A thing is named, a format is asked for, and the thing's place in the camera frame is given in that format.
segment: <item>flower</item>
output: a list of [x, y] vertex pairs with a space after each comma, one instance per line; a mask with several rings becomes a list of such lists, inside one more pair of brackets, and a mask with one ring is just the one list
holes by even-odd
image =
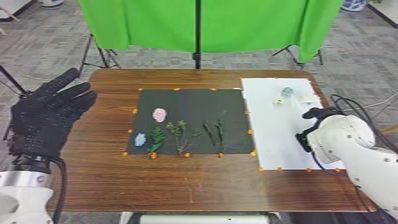
[[166, 116], [168, 116], [166, 109], [157, 108], [154, 111], [154, 119], [157, 120], [159, 123], [166, 121]]
[[136, 137], [136, 146], [141, 147], [147, 144], [147, 134], [139, 133]]

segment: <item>pink flower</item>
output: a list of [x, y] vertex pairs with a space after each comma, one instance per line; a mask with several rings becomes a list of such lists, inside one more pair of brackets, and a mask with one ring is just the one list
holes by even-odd
[[157, 120], [159, 123], [166, 121], [166, 116], [168, 116], [166, 109], [157, 108], [154, 111], [154, 119]]

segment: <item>robotic arm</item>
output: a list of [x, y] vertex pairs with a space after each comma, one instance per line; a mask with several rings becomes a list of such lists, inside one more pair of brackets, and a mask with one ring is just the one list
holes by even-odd
[[12, 155], [15, 160], [8, 171], [0, 172], [0, 224], [52, 224], [47, 202], [54, 195], [51, 162], [63, 168], [61, 149], [72, 127], [97, 102], [97, 92], [90, 83], [65, 91], [79, 78], [79, 70], [70, 71], [22, 96], [13, 106]]
[[305, 118], [314, 117], [315, 127], [298, 134], [305, 149], [326, 164], [344, 161], [354, 185], [398, 219], [398, 154], [376, 147], [372, 128], [356, 116], [314, 108]]

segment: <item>white robotic arm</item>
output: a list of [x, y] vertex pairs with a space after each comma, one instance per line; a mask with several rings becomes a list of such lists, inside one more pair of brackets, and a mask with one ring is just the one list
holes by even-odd
[[376, 135], [356, 116], [333, 115], [308, 134], [324, 163], [344, 161], [354, 185], [398, 219], [398, 154], [376, 147]]
[[0, 223], [52, 224], [47, 202], [52, 176], [33, 171], [0, 172]]

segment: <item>wooden table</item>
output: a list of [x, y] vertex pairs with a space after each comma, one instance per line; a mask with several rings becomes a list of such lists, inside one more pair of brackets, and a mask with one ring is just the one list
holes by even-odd
[[347, 177], [322, 171], [259, 171], [251, 155], [123, 157], [139, 88], [243, 87], [241, 78], [308, 78], [305, 71], [111, 70], [91, 77], [100, 98], [79, 121], [63, 156], [67, 211], [362, 211]]

